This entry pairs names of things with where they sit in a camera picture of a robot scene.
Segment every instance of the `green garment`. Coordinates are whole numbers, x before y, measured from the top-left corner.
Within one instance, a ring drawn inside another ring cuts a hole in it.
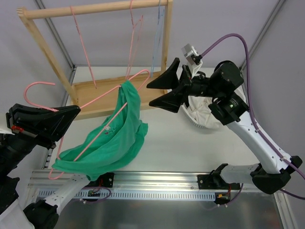
[[[109,124],[109,128],[106,128],[82,156],[73,162],[126,102],[127,106]],[[101,126],[91,131],[82,145],[63,151],[60,160],[56,159],[52,167],[68,173],[86,174],[89,180],[94,181],[104,173],[129,164],[140,151],[148,131],[148,125],[139,119],[140,105],[137,90],[130,81],[126,81],[119,89],[113,114],[107,117]]]

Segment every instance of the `wooden shelf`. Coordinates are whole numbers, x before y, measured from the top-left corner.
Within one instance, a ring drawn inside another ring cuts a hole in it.
[[[141,98],[141,110],[151,109],[148,103],[165,94],[164,90],[160,89],[147,89],[146,85],[157,78],[160,75],[160,72],[154,72],[153,77],[150,78],[146,84],[139,91],[139,95]],[[138,88],[143,81],[147,78],[147,73],[140,74],[131,80],[131,83],[135,88]],[[72,87],[74,88],[77,96],[78,96],[78,106],[82,106],[94,98],[100,96],[101,94],[107,92],[108,90],[114,88],[117,85],[120,85],[126,81],[125,76],[113,78],[113,79],[104,79],[97,80],[96,86],[94,87],[93,81],[82,82],[82,83],[74,83]],[[117,99],[118,99],[118,90],[115,90],[100,100],[84,107],[79,115],[75,118],[75,120],[85,119],[85,118],[94,118],[99,116],[111,115],[115,109]]]

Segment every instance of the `wooden rack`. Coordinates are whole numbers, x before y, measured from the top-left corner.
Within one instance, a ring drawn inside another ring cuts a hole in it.
[[[161,60],[161,71],[154,72],[153,78],[158,77],[166,69],[167,55],[168,55],[168,46],[170,38],[170,28],[172,20],[172,6],[173,0],[134,0],[132,2],[133,9],[139,8],[148,8],[148,7],[158,7],[159,3],[161,6],[165,6],[165,16],[164,16],[164,28],[163,28],[163,44],[162,44],[162,60]],[[79,14],[89,14],[89,13],[100,13],[100,12],[110,12],[110,11],[119,11],[119,10],[128,10],[130,9],[130,1],[118,1],[118,2],[109,2],[109,3],[100,3],[100,4],[91,4],[91,5],[82,5],[82,6],[73,6],[73,11],[75,15]],[[52,9],[42,9],[42,10],[27,10],[25,7],[17,8],[17,14],[20,17],[21,21],[28,29],[29,33],[32,35],[41,51],[47,58],[52,69],[57,75],[58,79],[64,86],[65,90],[68,92],[72,104],[82,106],[88,101],[94,99],[98,95],[108,91],[109,89],[122,84],[125,81],[125,77],[118,77],[115,79],[104,79],[97,80],[97,89],[95,89],[93,81],[75,83],[70,85],[68,78],[66,77],[63,69],[61,68],[59,62],[55,58],[53,52],[49,48],[44,37],[40,33],[34,19],[45,19],[53,17],[64,17],[71,16],[72,12],[70,7],[62,8],[52,8]],[[147,74],[141,74],[137,76],[131,82],[135,87],[147,77]],[[164,90],[158,89],[146,89],[143,87],[139,92],[141,97],[141,109],[148,109],[148,103],[166,93]],[[103,115],[109,115],[115,108],[117,93],[111,93],[106,96],[107,98],[104,101],[94,103],[86,108],[82,109],[77,119],[91,118]]]

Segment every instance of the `white wall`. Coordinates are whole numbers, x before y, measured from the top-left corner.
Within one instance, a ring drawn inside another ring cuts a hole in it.
[[[47,8],[67,7],[114,0],[44,0]],[[168,64],[183,58],[181,48],[187,43],[202,53],[220,37],[236,32],[249,47],[267,20],[277,0],[173,0],[173,18]],[[135,20],[144,15],[142,36],[134,66],[150,66],[157,23],[156,8],[136,9]],[[129,10],[76,16],[89,59],[93,65],[126,66],[131,41]],[[75,64],[87,64],[73,17],[54,18],[53,22]],[[215,67],[230,59],[244,60],[243,47],[237,39],[228,39],[209,53],[204,66]]]
[[[254,111],[260,124],[290,155],[305,163],[305,1],[284,5],[251,60]],[[286,186],[305,196],[305,181],[297,173]],[[299,228],[305,224],[305,201],[289,198]]]
[[[21,6],[36,8],[33,0],[2,1],[0,8],[0,113],[7,112],[15,103],[26,105],[23,90],[35,81],[56,83],[56,86],[38,85],[29,90],[29,99],[38,104],[59,106],[64,95],[64,88],[17,16],[16,8]],[[45,22],[40,20],[36,23],[68,75],[69,66],[61,56]],[[24,190],[31,171],[41,168],[44,157],[44,149],[36,147],[11,173],[11,177],[21,178],[17,186],[21,199],[24,200]]]

